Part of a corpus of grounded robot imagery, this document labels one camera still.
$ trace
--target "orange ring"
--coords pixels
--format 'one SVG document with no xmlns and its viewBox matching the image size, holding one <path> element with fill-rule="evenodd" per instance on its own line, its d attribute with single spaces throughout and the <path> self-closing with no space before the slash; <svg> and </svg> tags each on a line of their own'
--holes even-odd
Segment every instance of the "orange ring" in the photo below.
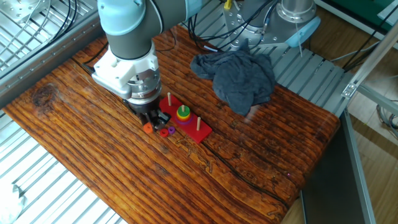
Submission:
<svg viewBox="0 0 398 224">
<path fill-rule="evenodd" d="M 144 131 L 145 131 L 145 133 L 147 133 L 147 134 L 150 134 L 150 133 L 153 133 L 153 132 L 154 132 L 154 129 L 152 128 L 152 125 L 150 124 L 150 122 L 148 122 L 148 123 L 146 123 L 146 124 L 144 125 Z"/>
</svg>

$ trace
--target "gray cloth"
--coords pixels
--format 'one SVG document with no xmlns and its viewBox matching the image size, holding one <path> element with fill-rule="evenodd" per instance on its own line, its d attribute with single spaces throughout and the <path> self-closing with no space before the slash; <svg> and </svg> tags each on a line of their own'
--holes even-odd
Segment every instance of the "gray cloth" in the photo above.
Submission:
<svg viewBox="0 0 398 224">
<path fill-rule="evenodd" d="M 191 69 L 199 78 L 213 80 L 216 95 L 237 114 L 246 116 L 252 105 L 270 100 L 275 76 L 268 55 L 246 50 L 196 55 Z"/>
</svg>

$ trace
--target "red ring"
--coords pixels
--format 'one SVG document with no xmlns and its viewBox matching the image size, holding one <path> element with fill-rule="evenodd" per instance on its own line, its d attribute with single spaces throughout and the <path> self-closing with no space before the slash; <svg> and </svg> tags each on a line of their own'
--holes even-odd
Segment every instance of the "red ring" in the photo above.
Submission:
<svg viewBox="0 0 398 224">
<path fill-rule="evenodd" d="M 160 136 L 162 136 L 163 138 L 166 138 L 169 135 L 169 131 L 167 129 L 162 129 L 159 131 Z"/>
</svg>

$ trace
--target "green panel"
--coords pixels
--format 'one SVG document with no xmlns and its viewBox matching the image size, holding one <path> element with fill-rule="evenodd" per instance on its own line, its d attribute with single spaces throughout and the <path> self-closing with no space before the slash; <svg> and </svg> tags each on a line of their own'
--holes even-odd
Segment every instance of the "green panel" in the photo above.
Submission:
<svg viewBox="0 0 398 224">
<path fill-rule="evenodd" d="M 371 22 L 372 24 L 378 26 L 382 19 L 380 19 L 377 14 L 383 11 L 388 5 L 390 5 L 394 0 L 330 0 L 351 12 L 361 16 L 363 19 Z M 382 26 L 385 30 L 390 30 L 391 26 L 385 23 Z"/>
</svg>

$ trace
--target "purple ring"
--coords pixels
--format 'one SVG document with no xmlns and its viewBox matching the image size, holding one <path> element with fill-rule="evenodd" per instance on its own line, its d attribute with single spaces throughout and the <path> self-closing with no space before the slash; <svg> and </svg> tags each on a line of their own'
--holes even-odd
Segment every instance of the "purple ring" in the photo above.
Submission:
<svg viewBox="0 0 398 224">
<path fill-rule="evenodd" d="M 176 120 L 177 120 L 178 123 L 184 124 L 184 125 L 191 123 L 192 119 L 193 119 L 193 116 L 191 116 L 191 119 L 189 119 L 189 121 L 182 122 L 182 121 L 179 121 L 178 118 L 176 118 Z"/>
<path fill-rule="evenodd" d="M 175 127 L 171 126 L 169 127 L 169 133 L 174 134 L 175 133 Z"/>
</svg>

